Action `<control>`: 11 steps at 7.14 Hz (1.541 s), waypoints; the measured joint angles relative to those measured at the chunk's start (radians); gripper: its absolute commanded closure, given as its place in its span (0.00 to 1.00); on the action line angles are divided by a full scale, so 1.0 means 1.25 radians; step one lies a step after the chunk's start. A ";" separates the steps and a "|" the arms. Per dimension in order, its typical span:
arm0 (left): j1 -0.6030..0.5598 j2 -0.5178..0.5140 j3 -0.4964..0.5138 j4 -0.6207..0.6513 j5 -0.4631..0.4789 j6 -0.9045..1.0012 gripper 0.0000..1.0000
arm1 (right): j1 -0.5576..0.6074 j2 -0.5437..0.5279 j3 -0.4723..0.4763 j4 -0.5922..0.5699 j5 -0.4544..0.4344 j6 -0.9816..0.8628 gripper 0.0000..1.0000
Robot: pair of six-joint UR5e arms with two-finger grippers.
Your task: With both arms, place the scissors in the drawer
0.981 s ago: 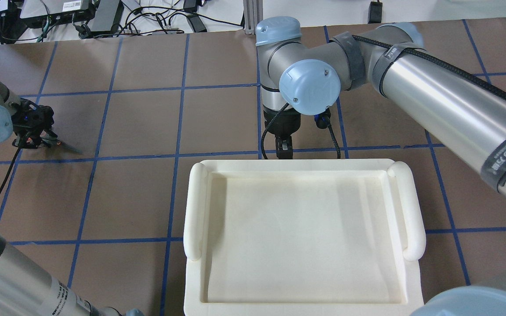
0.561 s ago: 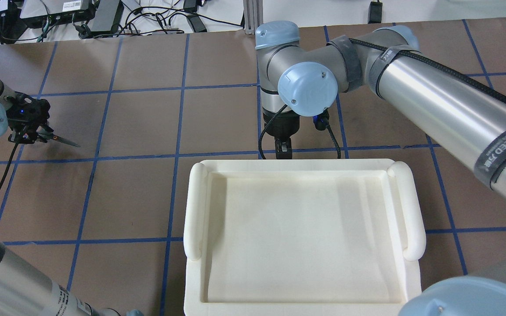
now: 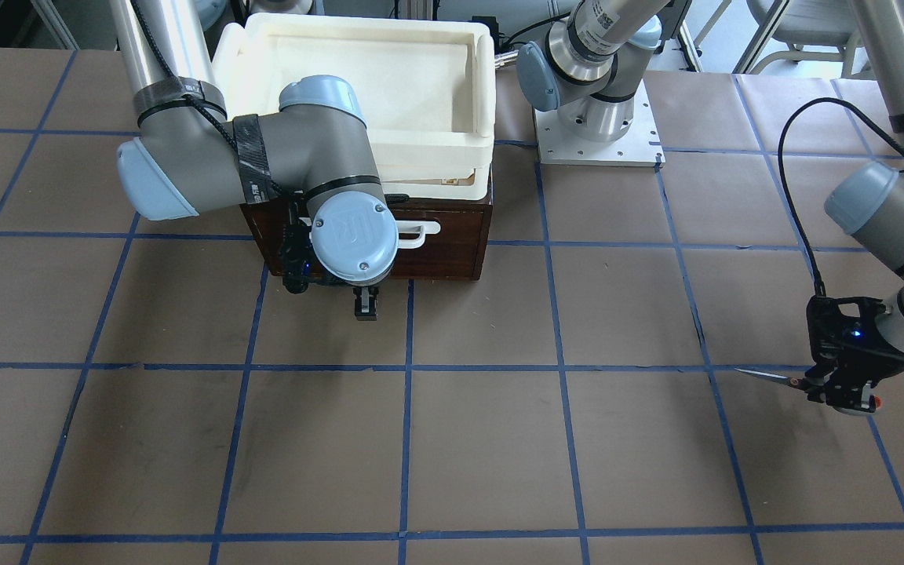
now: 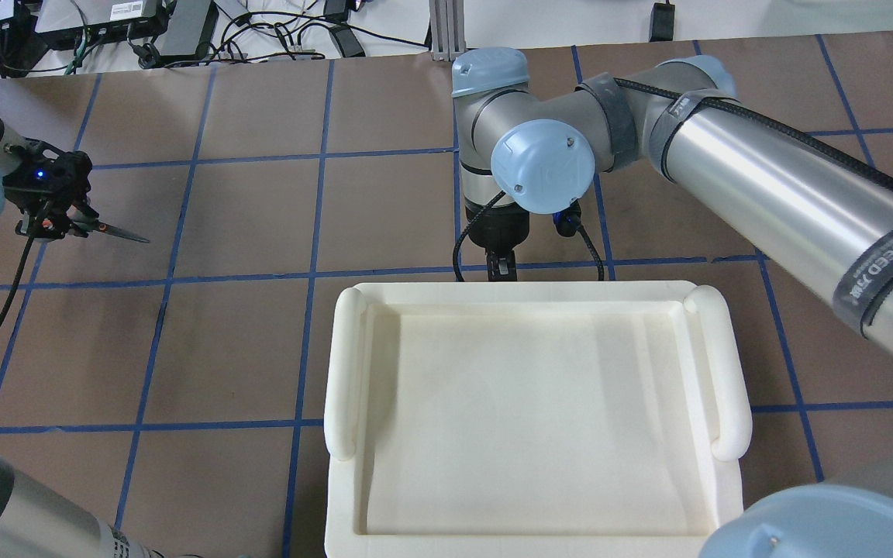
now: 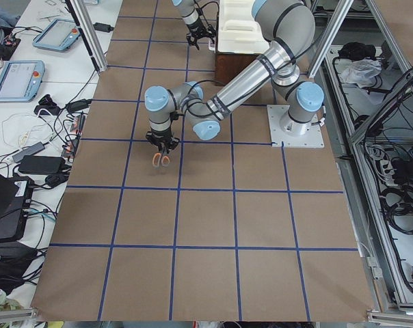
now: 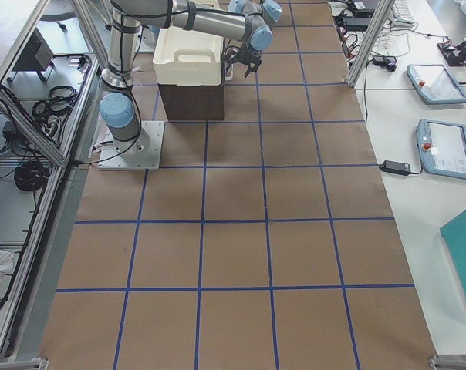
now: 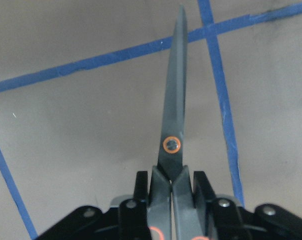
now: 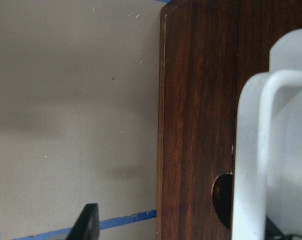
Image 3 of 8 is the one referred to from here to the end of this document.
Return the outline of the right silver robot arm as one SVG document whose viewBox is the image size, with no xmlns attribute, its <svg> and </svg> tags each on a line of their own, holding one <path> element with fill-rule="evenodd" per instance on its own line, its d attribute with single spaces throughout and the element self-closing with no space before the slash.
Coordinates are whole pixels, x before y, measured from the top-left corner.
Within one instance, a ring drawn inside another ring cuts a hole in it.
<svg viewBox="0 0 904 565">
<path fill-rule="evenodd" d="M 399 248 L 354 89 L 332 75 L 284 87 L 279 110 L 229 117 L 191 1 L 112 1 L 140 135 L 121 144 L 123 190 L 149 221 L 286 204 L 283 285 L 350 286 L 377 315 Z"/>
</svg>

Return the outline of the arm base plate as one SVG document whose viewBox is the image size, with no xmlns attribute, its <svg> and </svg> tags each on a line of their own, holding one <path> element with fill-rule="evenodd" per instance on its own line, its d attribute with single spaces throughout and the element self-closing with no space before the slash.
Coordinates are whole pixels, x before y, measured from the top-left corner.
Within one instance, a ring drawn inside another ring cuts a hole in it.
<svg viewBox="0 0 904 565">
<path fill-rule="evenodd" d="M 645 82 L 632 99 L 585 97 L 534 111 L 539 160 L 568 166 L 660 167 L 666 162 Z"/>
</svg>

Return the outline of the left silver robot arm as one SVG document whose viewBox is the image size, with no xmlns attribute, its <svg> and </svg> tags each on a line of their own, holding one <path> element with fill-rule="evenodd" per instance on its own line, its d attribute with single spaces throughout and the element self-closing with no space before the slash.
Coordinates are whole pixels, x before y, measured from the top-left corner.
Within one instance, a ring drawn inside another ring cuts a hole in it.
<svg viewBox="0 0 904 565">
<path fill-rule="evenodd" d="M 592 143 L 625 133 L 632 98 L 661 37 L 662 1 L 581 1 L 556 21 L 542 42 L 514 53 L 528 103 L 557 114 L 564 128 Z M 904 158 L 904 1 L 851 1 L 851 18 L 867 50 L 888 110 L 884 131 L 846 100 L 853 112 Z M 885 301 L 833 299 L 818 267 L 806 307 L 813 366 L 803 377 L 754 372 L 754 377 L 801 391 L 843 414 L 874 414 L 883 379 L 904 372 L 904 169 L 873 162 L 839 183 L 826 215 L 899 276 L 903 286 Z"/>
</svg>

